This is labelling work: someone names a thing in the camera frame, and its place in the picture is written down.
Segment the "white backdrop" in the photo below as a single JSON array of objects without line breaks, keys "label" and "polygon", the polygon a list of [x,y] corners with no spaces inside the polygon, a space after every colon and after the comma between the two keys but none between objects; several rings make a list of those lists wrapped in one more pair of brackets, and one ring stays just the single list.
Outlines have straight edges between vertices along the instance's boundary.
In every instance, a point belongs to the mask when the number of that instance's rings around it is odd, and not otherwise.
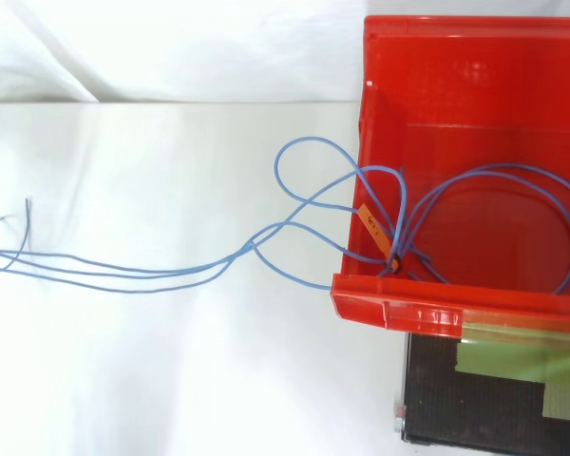
[{"label": "white backdrop", "polygon": [[358,100],[369,13],[570,15],[570,0],[0,0],[0,101]]}]

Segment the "orange tag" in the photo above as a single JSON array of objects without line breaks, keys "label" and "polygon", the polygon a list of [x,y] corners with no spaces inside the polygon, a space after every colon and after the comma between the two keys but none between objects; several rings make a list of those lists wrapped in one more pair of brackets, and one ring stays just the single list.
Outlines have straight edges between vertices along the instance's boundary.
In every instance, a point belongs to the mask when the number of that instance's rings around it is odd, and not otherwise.
[{"label": "orange tag", "polygon": [[[389,238],[387,237],[387,234],[384,231],[382,231],[380,224],[373,217],[373,215],[370,212],[370,209],[368,209],[368,206],[366,206],[365,204],[361,204],[361,207],[357,209],[357,216],[359,216],[365,227],[370,232],[371,237],[373,238],[373,241],[380,249],[380,252],[382,252],[384,254],[384,257],[388,260],[390,256]],[[390,266],[394,271],[396,271],[397,269],[399,269],[399,262],[396,259],[394,259]]]}]

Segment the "red plastic bin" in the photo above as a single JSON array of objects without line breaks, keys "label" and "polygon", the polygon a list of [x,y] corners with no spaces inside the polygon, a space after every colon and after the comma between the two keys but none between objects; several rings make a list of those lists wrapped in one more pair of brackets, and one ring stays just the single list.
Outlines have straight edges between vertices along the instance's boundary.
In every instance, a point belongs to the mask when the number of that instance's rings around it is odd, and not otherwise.
[{"label": "red plastic bin", "polygon": [[[365,23],[359,166],[403,171],[408,208],[439,183],[495,162],[538,166],[570,181],[570,18],[374,16]],[[511,171],[552,193],[556,182]],[[392,218],[395,179],[368,173]],[[378,210],[357,181],[354,207]],[[570,262],[559,212],[530,189],[497,178],[454,184],[416,237],[452,283],[436,283],[413,254],[403,273],[348,256],[332,300],[349,320],[460,338],[464,324],[570,333],[570,284],[551,294]],[[349,249],[380,257],[358,217]],[[413,271],[422,281],[408,279]]]}]

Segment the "blue wire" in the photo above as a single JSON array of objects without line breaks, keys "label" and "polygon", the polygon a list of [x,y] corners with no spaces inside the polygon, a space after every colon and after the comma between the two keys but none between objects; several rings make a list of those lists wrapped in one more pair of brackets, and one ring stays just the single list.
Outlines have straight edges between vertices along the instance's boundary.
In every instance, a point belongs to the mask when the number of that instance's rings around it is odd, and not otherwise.
[{"label": "blue wire", "polygon": [[[291,222],[291,219],[297,215],[306,205],[309,204],[313,204],[314,203],[314,199],[318,198],[320,195],[322,195],[324,192],[326,192],[327,190],[329,190],[330,188],[334,187],[335,185],[337,185],[338,183],[345,181],[346,179],[349,179],[352,176],[363,176],[363,172],[366,171],[382,171],[382,172],[387,172],[392,174],[393,176],[395,176],[400,185],[402,185],[402,200],[405,201],[406,197],[407,197],[407,193],[406,193],[406,189],[405,189],[405,183],[403,182],[403,179],[401,178],[401,176],[399,175],[399,173],[397,173],[394,170],[391,170],[390,168],[387,168],[385,166],[366,166],[364,168],[359,168],[356,163],[354,163],[354,161],[352,160],[352,158],[341,148],[339,148],[339,146],[336,148],[338,151],[340,151],[343,155],[345,155],[345,157],[349,160],[349,162],[351,162],[354,165],[354,171],[350,172],[349,174],[343,176],[342,178],[335,180],[333,182],[331,182],[330,184],[326,185],[325,187],[323,187],[321,190],[319,190],[318,192],[316,192],[314,195],[312,195],[310,198],[308,199],[303,199],[301,197],[296,197],[297,200],[302,200],[302,204],[300,204],[300,206],[298,206],[283,222],[280,223],[274,223],[272,225],[269,225],[268,227],[260,230],[258,233],[256,233],[253,237],[250,238],[249,241],[247,241],[243,247],[241,247],[238,251],[234,252],[233,254],[226,256],[225,258],[218,260],[218,261],[214,261],[212,263],[208,263],[205,265],[201,265],[201,266],[197,266],[194,268],[185,268],[185,269],[179,269],[179,270],[145,270],[145,269],[139,269],[139,268],[128,268],[128,267],[123,267],[123,266],[117,266],[117,265],[110,265],[107,263],[102,263],[99,261],[91,261],[91,260],[87,260],[84,258],[81,258],[79,256],[72,256],[72,255],[67,255],[67,254],[46,254],[46,253],[37,253],[37,252],[27,252],[24,251],[23,248],[25,246],[26,243],[26,239],[28,236],[28,230],[29,230],[29,220],[28,220],[28,225],[26,228],[26,236],[24,238],[24,242],[22,243],[21,248],[18,251],[7,251],[7,250],[0,250],[0,257],[6,257],[8,259],[10,259],[10,263],[9,265],[7,265],[7,267],[5,268],[0,268],[0,272],[5,272],[5,273],[9,273],[9,274],[17,274],[17,275],[21,275],[21,276],[31,276],[31,277],[35,277],[35,278],[42,278],[42,279],[46,279],[46,280],[52,280],[52,281],[57,281],[57,282],[62,282],[62,283],[67,283],[70,285],[77,285],[77,286],[81,286],[81,287],[86,287],[86,288],[91,288],[94,290],[100,290],[100,291],[106,291],[106,292],[112,292],[112,293],[135,293],[135,294],[141,294],[141,293],[159,293],[159,292],[164,292],[164,291],[173,291],[173,290],[178,290],[181,288],[189,288],[192,286],[198,286],[200,284],[203,283],[207,283],[208,280],[213,280],[215,278],[218,278],[219,276],[221,276],[221,274],[223,274],[223,272],[230,267],[230,265],[234,262],[234,260],[236,260],[238,257],[240,257],[241,255],[245,255],[246,253],[248,253],[251,250],[254,250],[255,253],[258,255],[258,257],[260,257],[260,259],[266,263],[267,265],[269,265],[273,270],[277,271],[279,274],[282,274],[283,276],[286,276],[287,278],[292,278],[292,275],[288,275],[287,273],[281,271],[280,269],[278,269],[276,266],[274,266],[270,261],[268,261],[264,256],[262,256],[259,253],[259,250],[257,249],[257,247],[259,245],[261,245],[262,243],[266,242],[267,240],[269,240],[271,237],[273,237],[278,231],[280,231],[284,226],[294,226],[297,228],[301,228],[304,229],[306,231],[308,231],[309,233],[313,234],[314,236],[317,236],[319,238],[321,238],[321,240],[324,240],[325,242],[327,242],[328,244],[330,244],[332,247],[335,247],[336,249],[338,249],[340,252],[344,253],[345,255],[349,255],[351,257],[355,257],[358,260],[361,261],[365,261],[368,263],[373,263],[373,264],[384,264],[384,260],[383,259],[374,259],[374,258],[367,258],[364,256],[360,256],[354,252],[351,252],[347,249],[344,249],[343,247],[338,246],[337,244],[335,244],[333,241],[331,241],[330,239],[324,237],[323,235],[321,235],[320,233],[316,232],[314,229],[303,225],[301,223],[296,223],[296,222]],[[278,159],[280,158],[280,156],[282,156],[282,152],[284,150],[281,150],[281,153],[279,154],[279,156],[277,157],[277,159],[275,160],[275,163],[277,163]],[[283,184],[282,180],[280,179],[280,177],[278,177],[278,181],[279,181],[279,185],[281,186],[281,188],[283,188],[284,190],[286,190],[286,192],[288,192],[289,190],[287,190],[287,188],[285,187],[285,185]],[[382,204],[380,204],[380,201],[376,198],[376,205],[378,206],[379,210],[381,213],[386,214],[386,211],[384,210],[384,207],[382,207]],[[401,233],[402,230],[402,224],[403,224],[403,214],[405,211],[405,204],[402,205],[402,210],[400,211],[399,214],[399,218],[397,221],[397,228],[395,230],[395,238],[393,241],[393,245],[396,245],[396,241],[399,238],[399,234]],[[259,240],[258,242],[253,242],[255,238],[263,235],[264,233],[266,233],[267,231],[272,230],[272,232],[270,232],[266,237],[262,238],[261,240]],[[151,274],[151,276],[143,276],[143,275],[115,275],[115,274],[110,274],[110,273],[91,273],[91,272],[86,272],[86,271],[72,271],[72,270],[66,270],[66,269],[62,269],[62,268],[53,268],[50,266],[46,266],[46,265],[40,265],[38,263],[32,262],[32,261],[25,261],[23,259],[20,259],[19,256],[37,256],[37,257],[61,257],[61,258],[67,258],[67,259],[72,259],[75,261],[79,261],[85,264],[89,264],[89,265],[93,265],[93,266],[99,266],[99,267],[105,267],[108,269],[115,269],[115,270],[121,270],[121,271],[128,271],[128,272],[135,272],[135,273],[141,273],[141,274]],[[38,275],[38,274],[34,274],[34,273],[28,273],[28,272],[24,272],[24,271],[14,271],[12,269],[10,269],[10,266],[14,263],[14,262],[18,262],[18,263],[22,263],[22,264],[27,264],[30,266],[35,266],[35,267],[39,267],[41,269],[45,269],[45,270],[50,270],[53,272],[60,272],[60,273],[65,273],[65,274],[75,274],[75,275],[82,275],[82,276],[111,276],[111,277],[118,277],[118,278],[166,278],[166,277],[174,277],[174,276],[185,276],[185,275],[191,275],[191,274],[196,274],[198,272],[202,272],[202,271],[207,271],[209,269],[212,269],[216,266],[219,266],[220,264],[224,264],[226,263],[226,266],[220,270],[216,275],[213,275],[211,277],[209,277],[209,279],[205,279],[202,280],[200,282],[194,282],[192,284],[187,284],[187,285],[182,285],[179,287],[169,287],[169,288],[160,288],[160,289],[153,289],[153,290],[122,290],[122,289],[110,289],[110,288],[106,288],[106,287],[99,287],[99,286],[95,286],[95,285],[89,285],[89,284],[85,284],[82,282],[76,282],[73,280],[65,280],[65,279],[60,279],[57,277],[50,277],[50,276],[46,276],[46,275]],[[320,289],[326,289],[325,285],[317,285],[317,284],[312,284],[310,282],[306,282],[302,279],[299,279],[299,283],[304,283],[307,284],[308,286],[314,287],[314,288],[320,288]]]},{"label": "blue wire", "polygon": [[[350,173],[348,173],[345,176],[342,176],[341,178],[334,180],[333,182],[324,186],[322,189],[320,189],[319,191],[317,191],[315,194],[313,194],[312,196],[310,196],[307,199],[300,197],[299,195],[296,195],[294,192],[292,192],[283,183],[283,180],[281,179],[281,177],[279,175],[279,171],[278,171],[278,166],[279,166],[280,159],[281,159],[282,155],[293,145],[298,144],[298,143],[304,143],[304,142],[320,142],[320,143],[325,143],[325,144],[329,145],[330,147],[337,150],[349,162],[349,164],[351,165],[351,167],[353,169],[353,171],[351,171]],[[506,167],[508,167],[508,168],[519,168],[519,169],[529,170],[529,171],[533,171],[533,172],[536,172],[539,174],[543,174],[543,175],[549,177],[550,179],[557,181],[560,184],[564,185],[570,191],[570,183],[569,182],[567,182],[563,178],[556,176],[553,173],[550,173],[549,171],[545,171],[545,170],[540,169],[540,168],[535,167],[535,166],[523,165],[523,164],[518,164],[518,163],[495,163],[495,164],[489,164],[489,165],[485,165],[485,166],[481,166],[481,167],[472,169],[472,170],[467,171],[467,172],[465,172],[459,176],[451,178],[450,180],[447,180],[446,182],[442,183],[441,185],[435,187],[428,194],[426,194],[416,204],[416,206],[414,206],[414,208],[412,209],[412,211],[410,213],[410,216],[408,218],[406,218],[405,212],[406,212],[408,193],[407,193],[405,181],[404,181],[403,176],[402,176],[402,170],[395,171],[392,168],[388,168],[386,166],[379,166],[379,165],[369,165],[369,166],[359,167],[356,164],[356,162],[352,159],[352,157],[342,147],[337,145],[335,142],[332,142],[332,141],[324,139],[324,138],[312,137],[312,136],[298,138],[296,140],[288,142],[279,150],[279,152],[277,153],[277,155],[275,157],[274,170],[275,170],[276,182],[278,183],[279,187],[288,196],[290,196],[294,200],[300,201],[301,204],[288,217],[286,217],[283,221],[277,222],[277,223],[272,223],[271,225],[268,225],[267,227],[265,227],[262,230],[255,233],[237,251],[235,251],[231,255],[225,256],[224,258],[219,259],[217,261],[213,261],[210,263],[206,263],[206,264],[191,267],[191,268],[181,268],[181,269],[172,269],[172,270],[156,270],[156,269],[152,270],[152,269],[124,267],[124,266],[119,266],[119,265],[114,265],[114,264],[103,263],[103,262],[99,262],[99,261],[92,261],[89,259],[82,258],[80,256],[74,256],[74,255],[68,255],[68,254],[53,254],[53,253],[39,253],[39,252],[25,251],[24,248],[25,248],[26,243],[28,241],[29,229],[30,229],[29,200],[26,199],[27,224],[26,224],[26,232],[24,234],[24,237],[23,237],[23,240],[21,243],[21,247],[19,248],[19,250],[0,249],[0,257],[9,260],[9,263],[6,266],[0,268],[0,273],[15,274],[15,275],[19,275],[19,276],[29,276],[29,277],[34,277],[34,278],[40,278],[43,280],[60,282],[60,283],[65,283],[65,284],[69,284],[69,285],[75,285],[75,286],[79,286],[79,287],[85,287],[85,288],[89,288],[89,289],[93,289],[93,290],[99,290],[99,291],[110,292],[110,293],[153,294],[153,293],[161,293],[161,292],[168,292],[168,291],[175,291],[175,290],[181,290],[181,289],[185,289],[185,288],[196,287],[196,286],[202,285],[204,283],[208,283],[212,280],[215,280],[218,277],[220,277],[234,263],[234,261],[236,259],[238,259],[239,257],[246,255],[249,252],[253,251],[264,264],[266,264],[269,268],[271,268],[273,271],[280,274],[281,276],[284,276],[284,277],[286,277],[286,278],[288,278],[288,279],[290,279],[296,283],[299,283],[299,284],[302,284],[302,285],[305,285],[305,286],[308,286],[311,288],[316,288],[319,290],[329,290],[331,287],[328,285],[321,285],[321,284],[312,283],[312,282],[306,281],[304,279],[301,279],[299,277],[296,277],[294,275],[286,273],[282,269],[276,267],[274,265],[274,263],[269,261],[259,251],[258,247],[260,245],[262,245],[264,242],[271,239],[273,236],[275,236],[284,227],[291,226],[291,227],[301,229],[301,230],[304,230],[304,231],[310,233],[311,235],[313,235],[313,236],[319,238],[320,240],[326,242],[327,244],[331,245],[333,248],[335,248],[336,250],[338,250],[342,254],[349,256],[349,257],[352,257],[358,261],[363,261],[363,262],[370,263],[370,264],[383,264],[383,265],[385,265],[385,268],[383,269],[383,271],[378,276],[384,276],[384,275],[392,272],[390,265],[391,265],[392,260],[393,260],[395,255],[399,255],[400,258],[403,258],[403,256],[407,252],[412,252],[413,254],[415,254],[419,257],[419,259],[421,260],[421,263],[427,268],[427,270],[433,276],[435,276],[435,278],[437,278],[438,280],[440,280],[444,283],[448,283],[447,280],[432,267],[432,265],[430,264],[430,257],[427,256],[426,254],[424,254],[423,252],[420,252],[416,248],[416,246],[414,244],[414,238],[417,235],[418,230],[422,226],[428,212],[430,211],[430,209],[432,208],[434,203],[441,197],[441,195],[447,190],[447,188],[452,183],[454,183],[456,181],[460,181],[463,179],[469,179],[469,178],[473,178],[473,177],[478,177],[478,176],[492,176],[492,177],[499,177],[499,178],[508,179],[508,180],[512,180],[512,181],[516,181],[518,183],[521,183],[521,184],[539,192],[544,197],[546,197],[548,200],[550,200],[554,205],[556,205],[558,207],[558,209],[563,213],[564,217],[566,218],[566,222],[568,223],[569,228],[570,228],[570,214],[566,211],[566,209],[563,207],[563,205],[555,197],[553,197],[551,194],[544,191],[543,189],[541,189],[537,185],[535,185],[535,184],[533,184],[527,180],[524,180],[522,178],[519,178],[517,176],[510,175],[507,173],[489,171],[490,169],[494,169],[494,168],[506,168]],[[389,217],[389,214],[385,210],[385,208],[382,205],[382,203],[380,202],[380,200],[376,197],[375,193],[371,189],[371,186],[370,186],[370,184],[369,184],[369,182],[365,176],[366,173],[374,172],[374,171],[379,171],[379,172],[391,174],[392,176],[394,176],[397,179],[397,181],[399,183],[400,207],[399,207],[399,214],[397,216],[396,224],[394,226],[393,226],[392,221]],[[302,209],[304,209],[304,207],[306,207],[307,205],[312,205],[312,206],[317,206],[317,207],[322,207],[322,208],[328,208],[328,209],[336,209],[336,210],[346,211],[346,212],[355,214],[356,209],[352,208],[352,207],[338,205],[338,204],[328,204],[328,203],[315,201],[316,198],[321,196],[323,193],[325,193],[329,189],[333,188],[337,184],[339,184],[339,183],[341,183],[341,182],[343,182],[343,181],[345,181],[345,180],[347,180],[353,176],[356,176],[361,181],[361,183],[364,185],[364,187],[366,188],[366,190],[368,192],[368,195],[373,200],[376,207],[378,208],[380,215],[383,217],[383,219],[386,221],[386,224],[388,225],[388,227],[385,228],[382,225],[382,223],[380,221],[378,221],[380,223],[381,227],[383,228],[383,230],[392,239],[391,253],[390,253],[390,256],[387,259],[387,261],[385,261],[384,259],[369,258],[366,256],[358,255],[357,253],[352,252],[352,251],[345,249],[344,247],[336,244],[335,242],[333,242],[329,238],[318,233],[315,229],[311,228],[310,226],[292,221],[292,219]],[[420,210],[420,208],[423,207],[423,205],[425,207],[424,211],[420,214],[417,221],[415,222],[415,224],[412,227],[412,223],[416,219],[416,216],[418,215],[418,211]],[[64,268],[56,268],[56,267],[47,266],[44,264],[38,264],[34,261],[24,260],[24,259],[20,258],[21,256],[58,257],[58,258],[72,260],[72,261],[75,261],[78,263],[83,263],[83,264],[86,264],[89,266],[104,268],[107,270],[134,273],[134,275],[106,273],[106,272],[78,271],[78,270],[70,270],[70,269],[64,269]],[[214,269],[218,266],[222,266],[222,267],[214,275],[211,275],[210,277],[208,277],[204,280],[197,281],[197,282],[192,282],[192,283],[188,283],[188,284],[184,284],[184,285],[171,286],[171,287],[156,288],[156,289],[151,289],[151,290],[127,290],[127,289],[108,288],[108,287],[87,284],[87,283],[78,282],[78,281],[74,281],[74,280],[62,279],[62,278],[48,276],[48,275],[39,275],[39,274],[35,274],[35,273],[29,273],[26,271],[13,270],[13,269],[11,269],[11,267],[14,264],[23,264],[23,265],[33,266],[33,267],[36,267],[39,269],[51,271],[54,273],[60,273],[60,274],[68,274],[68,275],[76,275],[76,276],[116,277],[116,278],[125,278],[125,279],[161,279],[161,278],[173,278],[173,277],[180,277],[180,276],[190,276],[190,275],[194,275],[194,274],[201,273],[204,271],[209,271],[209,270]],[[418,275],[416,275],[412,272],[408,272],[408,276],[414,280],[420,280],[420,277],[418,277]],[[555,293],[560,293],[568,285],[569,281],[570,281],[570,267],[568,269],[568,273],[566,274],[565,279],[563,280],[561,285],[558,287],[558,289],[555,291]]]}]

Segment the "white table surface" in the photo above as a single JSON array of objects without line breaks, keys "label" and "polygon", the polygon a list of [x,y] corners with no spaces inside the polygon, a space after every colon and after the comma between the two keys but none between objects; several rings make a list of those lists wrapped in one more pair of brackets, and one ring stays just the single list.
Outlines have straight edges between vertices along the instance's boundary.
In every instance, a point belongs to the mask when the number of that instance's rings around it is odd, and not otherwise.
[{"label": "white table surface", "polygon": [[[0,105],[0,216],[13,215],[0,247],[20,242],[31,197],[36,251],[148,268],[223,257],[296,207],[273,176],[278,149],[320,135],[356,157],[357,116],[344,103]],[[320,144],[282,169],[302,195],[350,170]],[[325,200],[350,204],[352,187]],[[347,214],[299,220],[346,245]],[[294,229],[262,252],[326,284],[340,266]],[[403,353],[402,333],[339,319],[327,292],[253,255],[170,294],[0,274],[0,455],[466,454],[393,431]]]}]

